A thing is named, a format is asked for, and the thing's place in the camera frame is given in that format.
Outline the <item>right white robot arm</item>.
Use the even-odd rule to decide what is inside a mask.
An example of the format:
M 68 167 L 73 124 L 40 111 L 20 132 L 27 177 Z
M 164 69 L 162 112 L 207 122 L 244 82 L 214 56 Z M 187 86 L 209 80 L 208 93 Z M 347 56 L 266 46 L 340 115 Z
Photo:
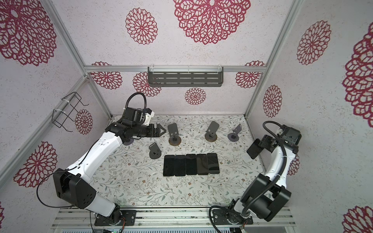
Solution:
M 267 131 L 262 139 L 256 139 L 247 150 L 254 159 L 263 150 L 271 153 L 271 162 L 265 174 L 258 174 L 245 190 L 233 210 L 247 218 L 255 214 L 258 218 L 271 221 L 287 204 L 291 192 L 287 190 L 287 175 L 292 161 L 299 151 L 302 138 L 300 131 L 275 121 L 262 124 Z

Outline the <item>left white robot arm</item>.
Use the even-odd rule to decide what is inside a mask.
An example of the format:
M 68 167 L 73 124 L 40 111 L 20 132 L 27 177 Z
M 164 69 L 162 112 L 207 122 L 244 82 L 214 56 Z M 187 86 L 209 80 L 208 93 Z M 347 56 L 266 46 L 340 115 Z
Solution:
M 108 225 L 118 225 L 123 218 L 119 205 L 98 194 L 89 182 L 99 166 L 121 145 L 164 135 L 164 127 L 150 123 L 153 117 L 154 111 L 149 108 L 125 108 L 122 118 L 111 123 L 80 159 L 53 174 L 57 197 L 79 209 L 96 213 Z

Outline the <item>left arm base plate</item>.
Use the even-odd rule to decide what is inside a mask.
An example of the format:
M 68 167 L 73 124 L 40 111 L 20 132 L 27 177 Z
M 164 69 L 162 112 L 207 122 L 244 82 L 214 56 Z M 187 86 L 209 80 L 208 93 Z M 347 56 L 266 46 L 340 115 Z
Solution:
M 95 216 L 94 226 L 134 226 L 136 220 L 136 210 L 117 210 L 111 216 Z

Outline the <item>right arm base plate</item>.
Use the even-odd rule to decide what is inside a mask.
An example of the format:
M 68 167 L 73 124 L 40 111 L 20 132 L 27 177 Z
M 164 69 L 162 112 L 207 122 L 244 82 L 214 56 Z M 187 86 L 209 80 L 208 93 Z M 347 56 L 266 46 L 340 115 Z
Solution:
M 243 218 L 222 209 L 212 209 L 212 219 L 215 225 L 252 225 L 253 218 Z

